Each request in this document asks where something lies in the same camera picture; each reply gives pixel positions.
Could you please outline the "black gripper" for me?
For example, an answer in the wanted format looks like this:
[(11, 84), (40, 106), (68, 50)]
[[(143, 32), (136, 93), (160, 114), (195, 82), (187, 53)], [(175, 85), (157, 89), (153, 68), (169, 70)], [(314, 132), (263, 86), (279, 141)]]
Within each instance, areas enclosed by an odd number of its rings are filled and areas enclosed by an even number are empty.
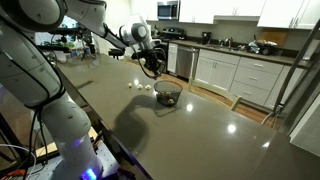
[(147, 77), (159, 77), (166, 68), (166, 54), (162, 48), (143, 50), (139, 55), (145, 59), (142, 70)]

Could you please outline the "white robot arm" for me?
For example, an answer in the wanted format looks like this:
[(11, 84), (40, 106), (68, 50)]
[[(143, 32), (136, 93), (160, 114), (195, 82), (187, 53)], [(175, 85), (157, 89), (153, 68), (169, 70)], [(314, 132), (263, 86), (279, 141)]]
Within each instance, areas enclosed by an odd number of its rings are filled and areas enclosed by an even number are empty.
[(0, 0), (0, 83), (34, 111), (54, 139), (62, 160), (50, 180), (100, 180), (104, 167), (88, 136), (87, 114), (36, 46), (35, 33), (53, 31), (69, 17), (117, 48), (139, 45), (146, 76), (155, 79), (161, 73), (146, 21), (137, 15), (114, 34), (105, 22), (106, 10), (105, 0)]

